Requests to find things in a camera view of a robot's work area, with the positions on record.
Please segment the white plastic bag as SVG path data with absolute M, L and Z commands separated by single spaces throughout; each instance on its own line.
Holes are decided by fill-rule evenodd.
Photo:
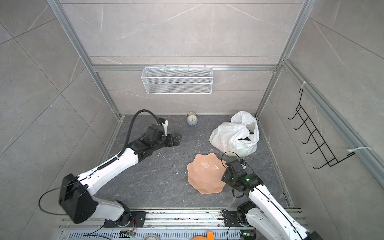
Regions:
M 247 157 L 257 151 L 259 128 L 256 118 L 245 111 L 213 130 L 210 143 L 228 156 Z

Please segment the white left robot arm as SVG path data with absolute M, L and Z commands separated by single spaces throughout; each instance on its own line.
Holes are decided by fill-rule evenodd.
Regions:
M 106 183 L 126 169 L 138 164 L 153 152 L 180 144 L 181 136 L 167 132 L 164 125 L 151 125 L 146 133 L 130 142 L 123 151 L 105 163 L 78 176 L 69 174 L 63 178 L 59 195 L 59 205 L 71 218 L 80 224 L 89 219 L 105 219 L 119 227 L 131 222 L 131 211 L 121 201 L 107 201 L 97 198 L 95 194 Z

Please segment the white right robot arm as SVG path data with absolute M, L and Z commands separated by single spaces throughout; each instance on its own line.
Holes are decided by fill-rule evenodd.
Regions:
M 298 223 L 272 196 L 264 182 L 255 174 L 247 173 L 243 164 L 234 160 L 223 164 L 226 168 L 222 182 L 248 197 L 237 207 L 241 225 L 252 226 L 268 240 L 321 240 L 317 232 L 310 232 Z

